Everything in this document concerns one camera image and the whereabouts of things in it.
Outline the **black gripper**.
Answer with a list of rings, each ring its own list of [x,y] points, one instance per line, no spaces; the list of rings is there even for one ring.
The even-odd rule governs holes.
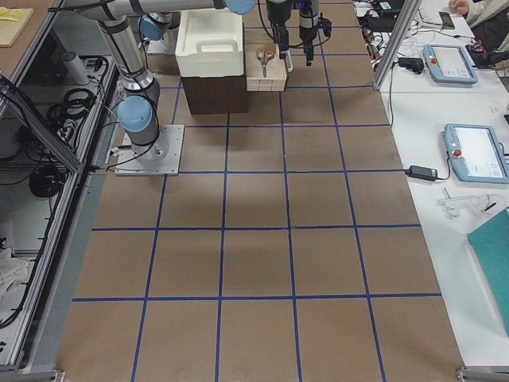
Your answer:
[[[300,0],[297,2],[299,9],[299,26],[303,29],[303,49],[306,65],[312,65],[314,59],[314,40],[317,31],[313,28],[318,25],[320,2],[318,0]]]
[[[273,41],[279,49],[279,59],[284,60],[289,50],[289,33],[285,23],[291,18],[293,0],[266,1],[267,17],[272,25]]]

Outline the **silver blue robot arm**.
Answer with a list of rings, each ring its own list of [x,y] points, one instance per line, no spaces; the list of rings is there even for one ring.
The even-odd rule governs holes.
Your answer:
[[[128,134],[135,161],[148,162],[162,154],[161,127],[157,120],[160,86],[142,59],[128,19],[152,15],[221,10],[243,16],[258,6],[256,1],[70,1],[53,7],[53,13],[69,11],[98,23],[122,77],[126,100],[119,106],[118,119]],[[247,85],[244,74],[202,80],[181,74],[189,110],[198,115],[244,113]]]

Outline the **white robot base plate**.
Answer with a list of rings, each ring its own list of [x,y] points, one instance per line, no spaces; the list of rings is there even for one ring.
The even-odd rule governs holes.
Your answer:
[[[157,141],[146,148],[132,146],[127,133],[122,144],[128,149],[119,153],[121,164],[115,167],[118,176],[176,176],[179,174],[181,151],[185,135],[184,125],[161,125]]]

